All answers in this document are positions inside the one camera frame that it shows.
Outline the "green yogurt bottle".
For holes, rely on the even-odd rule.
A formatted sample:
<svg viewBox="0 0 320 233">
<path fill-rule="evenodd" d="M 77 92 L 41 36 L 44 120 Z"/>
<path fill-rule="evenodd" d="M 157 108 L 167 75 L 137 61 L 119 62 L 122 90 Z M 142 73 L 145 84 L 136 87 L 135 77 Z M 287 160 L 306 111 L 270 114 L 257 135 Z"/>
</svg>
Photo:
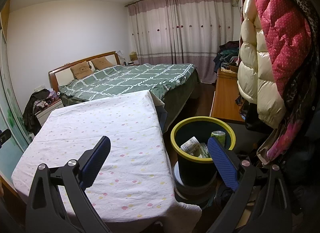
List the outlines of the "green yogurt bottle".
<svg viewBox="0 0 320 233">
<path fill-rule="evenodd" d="M 222 146 L 225 146 L 226 134 L 224 131 L 213 131 L 211 137 L 217 139 Z"/>
</svg>

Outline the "white medicine bottle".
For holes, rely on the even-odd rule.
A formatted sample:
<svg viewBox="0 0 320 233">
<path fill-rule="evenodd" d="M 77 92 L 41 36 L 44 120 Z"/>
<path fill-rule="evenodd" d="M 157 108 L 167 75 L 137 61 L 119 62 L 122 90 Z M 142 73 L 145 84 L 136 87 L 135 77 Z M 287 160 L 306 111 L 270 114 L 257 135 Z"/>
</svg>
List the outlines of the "white medicine bottle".
<svg viewBox="0 0 320 233">
<path fill-rule="evenodd" d="M 193 154 L 193 152 L 198 150 L 200 146 L 199 141 L 195 137 L 192 137 L 187 142 L 183 143 L 180 146 L 180 149 L 187 154 Z"/>
</svg>

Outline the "green white tea box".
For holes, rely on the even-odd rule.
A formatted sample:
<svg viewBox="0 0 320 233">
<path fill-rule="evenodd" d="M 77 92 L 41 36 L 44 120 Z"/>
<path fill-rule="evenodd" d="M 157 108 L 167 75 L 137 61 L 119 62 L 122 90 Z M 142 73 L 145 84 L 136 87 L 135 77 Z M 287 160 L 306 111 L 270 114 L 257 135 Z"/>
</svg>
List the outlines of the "green white tea box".
<svg viewBox="0 0 320 233">
<path fill-rule="evenodd" d="M 202 159 L 211 158 L 208 147 L 205 143 L 200 143 L 200 145 L 196 147 L 195 151 L 193 151 L 193 155 Z"/>
</svg>

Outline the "yellow rimmed dark trash bin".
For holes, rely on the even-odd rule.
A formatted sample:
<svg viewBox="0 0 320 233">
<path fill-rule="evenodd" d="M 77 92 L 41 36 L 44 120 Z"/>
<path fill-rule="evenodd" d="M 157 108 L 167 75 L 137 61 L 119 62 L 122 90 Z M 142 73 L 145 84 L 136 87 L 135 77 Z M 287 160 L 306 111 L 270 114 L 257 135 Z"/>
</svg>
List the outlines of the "yellow rimmed dark trash bin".
<svg viewBox="0 0 320 233">
<path fill-rule="evenodd" d="M 180 178 L 190 187 L 210 184 L 216 167 L 208 152 L 208 140 L 213 132 L 221 132 L 222 145 L 232 150 L 236 143 L 235 132 L 225 122 L 207 116 L 185 119 L 171 131 L 170 139 L 177 153 Z"/>
</svg>

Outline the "white bedside cabinet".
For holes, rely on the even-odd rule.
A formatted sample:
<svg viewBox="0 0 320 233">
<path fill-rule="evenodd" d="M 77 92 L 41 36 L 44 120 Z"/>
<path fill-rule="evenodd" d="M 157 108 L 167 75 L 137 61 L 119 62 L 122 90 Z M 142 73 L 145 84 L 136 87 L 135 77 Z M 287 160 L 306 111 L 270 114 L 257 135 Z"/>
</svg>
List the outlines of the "white bedside cabinet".
<svg viewBox="0 0 320 233">
<path fill-rule="evenodd" d="M 45 107 L 43 110 L 38 111 L 35 114 L 35 117 L 38 119 L 40 125 L 43 126 L 46 120 L 48 119 L 50 113 L 53 110 L 62 108 L 62 107 L 63 107 L 62 100 L 58 98 L 55 101 L 53 101 L 51 104 L 49 104 L 47 107 Z"/>
</svg>

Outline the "pink floral garment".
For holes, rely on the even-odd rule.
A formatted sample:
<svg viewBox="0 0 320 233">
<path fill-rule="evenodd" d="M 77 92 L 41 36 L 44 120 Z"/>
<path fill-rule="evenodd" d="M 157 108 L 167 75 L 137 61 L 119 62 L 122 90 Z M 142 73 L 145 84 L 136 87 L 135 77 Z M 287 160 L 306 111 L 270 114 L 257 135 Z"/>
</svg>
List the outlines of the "pink floral garment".
<svg viewBox="0 0 320 233">
<path fill-rule="evenodd" d="M 295 122 L 290 122 L 284 134 L 282 134 L 273 146 L 267 151 L 267 158 L 269 161 L 274 160 L 282 152 L 286 151 L 291 145 L 293 139 L 296 137 L 302 126 L 302 120 L 298 119 Z"/>
</svg>

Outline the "white dotted tablecloth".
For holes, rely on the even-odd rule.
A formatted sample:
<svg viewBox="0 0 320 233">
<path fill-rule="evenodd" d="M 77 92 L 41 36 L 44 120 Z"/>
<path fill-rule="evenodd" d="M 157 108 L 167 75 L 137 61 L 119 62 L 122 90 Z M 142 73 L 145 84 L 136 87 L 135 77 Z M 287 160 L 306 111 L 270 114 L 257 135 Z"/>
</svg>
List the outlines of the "white dotted tablecloth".
<svg viewBox="0 0 320 233">
<path fill-rule="evenodd" d="M 202 213 L 175 198 L 147 90 L 53 111 L 12 181 L 27 232 L 191 232 Z"/>
</svg>

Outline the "brown pillow left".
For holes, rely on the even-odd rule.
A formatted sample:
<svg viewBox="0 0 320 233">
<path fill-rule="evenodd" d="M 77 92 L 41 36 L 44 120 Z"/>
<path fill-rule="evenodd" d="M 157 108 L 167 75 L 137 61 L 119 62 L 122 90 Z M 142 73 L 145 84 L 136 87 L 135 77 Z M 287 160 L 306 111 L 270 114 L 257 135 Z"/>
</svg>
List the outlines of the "brown pillow left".
<svg viewBox="0 0 320 233">
<path fill-rule="evenodd" d="M 81 80 L 93 74 L 87 61 L 78 63 L 71 67 L 71 72 L 75 79 Z"/>
</svg>

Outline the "brown pillow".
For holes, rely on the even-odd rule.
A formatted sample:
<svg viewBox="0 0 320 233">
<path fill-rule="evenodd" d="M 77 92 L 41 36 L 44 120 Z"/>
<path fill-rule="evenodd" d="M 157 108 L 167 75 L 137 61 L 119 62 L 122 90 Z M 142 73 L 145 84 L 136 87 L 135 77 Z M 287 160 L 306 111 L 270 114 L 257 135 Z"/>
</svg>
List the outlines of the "brown pillow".
<svg viewBox="0 0 320 233">
<path fill-rule="evenodd" d="M 106 57 L 98 57 L 91 60 L 93 66 L 97 70 L 103 70 L 109 67 L 114 67 L 114 64 L 106 59 Z"/>
<path fill-rule="evenodd" d="M 93 74 L 87 61 L 78 63 L 71 67 L 71 72 L 75 79 L 81 80 Z"/>
</svg>

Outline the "wooden bed with headboard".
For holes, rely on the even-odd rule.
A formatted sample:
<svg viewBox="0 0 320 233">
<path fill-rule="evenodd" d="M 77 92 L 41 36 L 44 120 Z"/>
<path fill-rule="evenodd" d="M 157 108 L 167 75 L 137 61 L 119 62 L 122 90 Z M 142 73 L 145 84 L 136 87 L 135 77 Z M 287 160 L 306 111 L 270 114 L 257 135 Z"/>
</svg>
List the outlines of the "wooden bed with headboard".
<svg viewBox="0 0 320 233">
<path fill-rule="evenodd" d="M 48 73 L 52 89 L 65 106 L 148 90 L 160 103 L 161 129 L 166 132 L 199 83 L 193 64 L 120 64 L 115 51 L 67 63 Z"/>
</svg>

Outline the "brown pillow right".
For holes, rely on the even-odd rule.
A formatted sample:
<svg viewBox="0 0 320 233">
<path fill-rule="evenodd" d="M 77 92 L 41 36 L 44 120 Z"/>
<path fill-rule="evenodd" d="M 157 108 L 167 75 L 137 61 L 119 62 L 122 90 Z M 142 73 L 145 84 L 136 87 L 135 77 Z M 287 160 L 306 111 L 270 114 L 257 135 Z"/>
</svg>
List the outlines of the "brown pillow right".
<svg viewBox="0 0 320 233">
<path fill-rule="evenodd" d="M 106 59 L 106 57 L 98 57 L 91 60 L 93 66 L 97 70 L 103 70 L 109 67 L 114 67 L 114 64 Z"/>
</svg>

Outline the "tissue box on far nightstand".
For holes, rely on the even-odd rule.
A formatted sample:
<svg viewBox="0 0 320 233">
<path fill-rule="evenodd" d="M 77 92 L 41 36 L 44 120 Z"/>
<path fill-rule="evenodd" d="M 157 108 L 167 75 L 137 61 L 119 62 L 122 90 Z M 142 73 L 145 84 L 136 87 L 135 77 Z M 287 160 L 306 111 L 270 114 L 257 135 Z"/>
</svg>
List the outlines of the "tissue box on far nightstand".
<svg viewBox="0 0 320 233">
<path fill-rule="evenodd" d="M 137 61 L 138 60 L 138 56 L 137 56 L 137 53 L 135 51 L 131 52 L 129 54 L 129 57 L 130 57 L 130 61 L 131 62 L 134 62 L 134 61 Z"/>
</svg>

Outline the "pile of clothes on dresser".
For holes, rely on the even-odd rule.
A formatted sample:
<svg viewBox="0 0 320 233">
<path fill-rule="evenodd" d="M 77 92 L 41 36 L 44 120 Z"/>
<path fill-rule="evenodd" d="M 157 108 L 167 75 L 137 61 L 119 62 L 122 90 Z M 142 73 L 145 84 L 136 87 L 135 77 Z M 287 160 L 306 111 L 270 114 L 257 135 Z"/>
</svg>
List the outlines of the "pile of clothes on dresser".
<svg viewBox="0 0 320 233">
<path fill-rule="evenodd" d="M 217 73 L 218 69 L 227 66 L 233 62 L 234 57 L 239 54 L 239 41 L 229 41 L 219 46 L 217 56 L 213 59 L 215 63 L 214 72 Z"/>
</svg>

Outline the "red dotted quilted jacket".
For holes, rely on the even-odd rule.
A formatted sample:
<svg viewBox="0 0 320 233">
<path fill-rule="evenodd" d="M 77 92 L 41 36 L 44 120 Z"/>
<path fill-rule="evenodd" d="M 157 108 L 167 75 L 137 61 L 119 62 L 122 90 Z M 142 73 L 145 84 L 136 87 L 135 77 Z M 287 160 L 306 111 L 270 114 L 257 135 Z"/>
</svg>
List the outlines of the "red dotted quilted jacket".
<svg viewBox="0 0 320 233">
<path fill-rule="evenodd" d="M 283 96 L 311 46 L 308 22 L 292 0 L 255 0 L 278 92 Z"/>
</svg>

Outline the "pink white curtain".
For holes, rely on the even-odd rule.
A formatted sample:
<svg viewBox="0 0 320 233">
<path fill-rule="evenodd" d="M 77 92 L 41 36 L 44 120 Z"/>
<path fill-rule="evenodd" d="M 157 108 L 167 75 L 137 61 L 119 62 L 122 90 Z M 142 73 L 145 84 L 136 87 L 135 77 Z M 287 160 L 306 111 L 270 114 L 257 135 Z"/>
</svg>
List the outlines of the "pink white curtain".
<svg viewBox="0 0 320 233">
<path fill-rule="evenodd" d="M 214 58 L 233 39 L 231 0 L 140 0 L 127 8 L 140 64 L 191 63 L 201 82 L 215 82 Z"/>
</svg>

